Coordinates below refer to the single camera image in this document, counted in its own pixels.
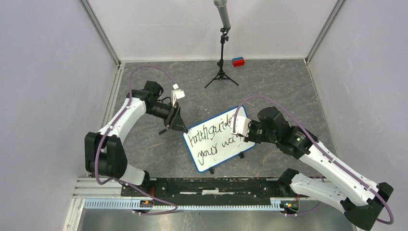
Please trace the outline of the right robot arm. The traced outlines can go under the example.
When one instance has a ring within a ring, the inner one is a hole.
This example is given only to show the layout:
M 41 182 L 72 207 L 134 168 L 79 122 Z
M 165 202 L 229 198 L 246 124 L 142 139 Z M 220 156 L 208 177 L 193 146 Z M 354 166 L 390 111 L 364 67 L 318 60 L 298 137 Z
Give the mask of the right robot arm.
M 394 189 L 386 182 L 376 183 L 353 170 L 337 158 L 322 141 L 301 126 L 291 126 L 276 107 L 267 107 L 252 120 L 239 115 L 231 123 L 233 134 L 245 142 L 268 142 L 289 156 L 323 174 L 330 183 L 307 177 L 287 169 L 279 178 L 278 191 L 283 196 L 293 193 L 319 200 L 340 211 L 353 225 L 370 231 L 387 204 Z

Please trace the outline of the silver microphone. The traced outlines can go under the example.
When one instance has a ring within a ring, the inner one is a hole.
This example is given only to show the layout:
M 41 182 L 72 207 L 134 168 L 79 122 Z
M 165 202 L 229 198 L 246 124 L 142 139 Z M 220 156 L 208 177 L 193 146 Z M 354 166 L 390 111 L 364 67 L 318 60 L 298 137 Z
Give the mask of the silver microphone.
M 220 59 L 217 62 L 217 66 L 219 67 L 217 75 L 214 78 L 212 78 L 209 83 L 205 85 L 205 88 L 207 88 L 215 80 L 230 80 L 236 86 L 239 86 L 239 84 L 236 81 L 234 81 L 231 77 L 229 77 L 223 69 L 224 67 L 224 44 L 229 40 L 228 33 L 231 29 L 230 19 L 229 19 L 228 9 L 227 9 L 227 0 L 213 0 L 213 4 L 217 8 L 221 22 L 222 22 L 222 28 L 220 29 L 221 51 L 220 51 Z

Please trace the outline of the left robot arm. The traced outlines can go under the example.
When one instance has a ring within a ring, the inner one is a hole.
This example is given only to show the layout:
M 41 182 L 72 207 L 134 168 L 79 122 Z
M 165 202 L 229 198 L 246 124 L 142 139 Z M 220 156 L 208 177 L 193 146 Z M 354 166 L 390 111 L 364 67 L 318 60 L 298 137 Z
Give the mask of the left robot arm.
M 154 81 L 147 81 L 141 90 L 131 89 L 115 116 L 98 132 L 85 136 L 87 172 L 133 184 L 132 189 L 139 196 L 151 191 L 149 173 L 128 163 L 123 141 L 144 114 L 161 118 L 166 129 L 188 132 L 177 102 L 185 97 L 185 92 L 174 84 L 169 103 L 160 99 L 163 92 L 163 87 Z

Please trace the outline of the blue-framed whiteboard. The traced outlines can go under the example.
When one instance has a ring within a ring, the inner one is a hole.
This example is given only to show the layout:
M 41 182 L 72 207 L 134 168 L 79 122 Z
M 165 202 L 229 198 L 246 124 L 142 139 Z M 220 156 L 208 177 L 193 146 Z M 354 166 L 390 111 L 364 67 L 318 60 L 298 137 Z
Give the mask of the blue-framed whiteboard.
M 255 146 L 232 134 L 233 107 L 188 129 L 182 137 L 198 172 L 205 172 Z

